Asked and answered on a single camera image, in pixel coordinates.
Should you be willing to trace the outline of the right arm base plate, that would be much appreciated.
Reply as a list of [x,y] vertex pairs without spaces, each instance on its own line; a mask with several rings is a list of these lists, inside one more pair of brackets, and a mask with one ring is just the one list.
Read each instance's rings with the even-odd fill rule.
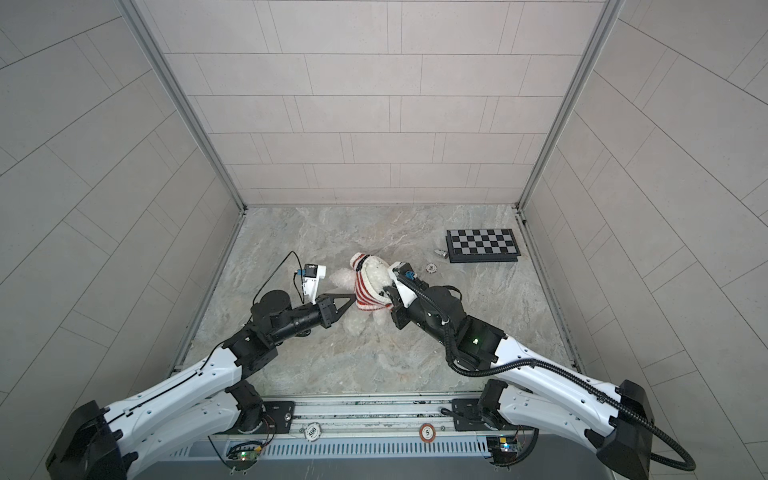
[[497,411],[480,405],[478,398],[456,398],[449,408],[442,407],[440,414],[449,417],[459,432],[500,431],[515,432],[533,430],[527,425],[507,422]]

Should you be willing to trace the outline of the red white striped sweater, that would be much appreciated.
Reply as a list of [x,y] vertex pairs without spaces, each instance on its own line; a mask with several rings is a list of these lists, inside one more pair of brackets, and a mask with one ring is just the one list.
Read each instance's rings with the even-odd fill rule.
[[350,260],[350,266],[355,276],[357,307],[365,312],[390,310],[392,301],[385,292],[392,283],[390,265],[378,256],[359,252]]

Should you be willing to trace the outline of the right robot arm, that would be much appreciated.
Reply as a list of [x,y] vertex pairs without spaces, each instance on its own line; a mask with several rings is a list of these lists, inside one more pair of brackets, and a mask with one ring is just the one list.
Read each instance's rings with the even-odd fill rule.
[[649,477],[656,425],[640,385],[614,385],[550,361],[467,314],[450,287],[399,279],[383,293],[398,328],[415,324],[444,346],[454,372],[485,379],[478,405],[486,425],[556,433],[625,478]]

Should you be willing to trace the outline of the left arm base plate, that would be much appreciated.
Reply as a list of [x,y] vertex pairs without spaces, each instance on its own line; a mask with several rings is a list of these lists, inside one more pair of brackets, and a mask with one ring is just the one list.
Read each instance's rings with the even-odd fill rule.
[[295,416],[295,409],[294,401],[266,401],[258,420],[246,424],[250,430],[244,430],[240,421],[237,421],[233,427],[217,432],[217,435],[288,434]]

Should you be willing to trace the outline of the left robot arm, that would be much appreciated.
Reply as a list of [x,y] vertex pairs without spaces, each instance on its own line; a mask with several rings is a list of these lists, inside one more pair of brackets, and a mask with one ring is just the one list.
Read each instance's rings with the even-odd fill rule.
[[298,307],[283,290],[266,293],[251,317],[203,360],[101,407],[90,401],[65,423],[45,466],[53,479],[132,479],[163,456],[202,437],[260,427],[274,432],[248,379],[284,341],[329,328],[355,304],[353,294],[322,294]]

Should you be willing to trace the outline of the white teddy bear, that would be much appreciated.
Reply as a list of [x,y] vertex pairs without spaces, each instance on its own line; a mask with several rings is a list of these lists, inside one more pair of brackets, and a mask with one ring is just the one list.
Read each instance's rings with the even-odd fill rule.
[[354,306],[342,316],[346,333],[359,336],[370,323],[382,327],[389,322],[399,327],[395,301],[387,292],[394,285],[390,273],[390,265],[383,259],[359,252],[352,256],[348,268],[330,275],[337,289],[356,297]]

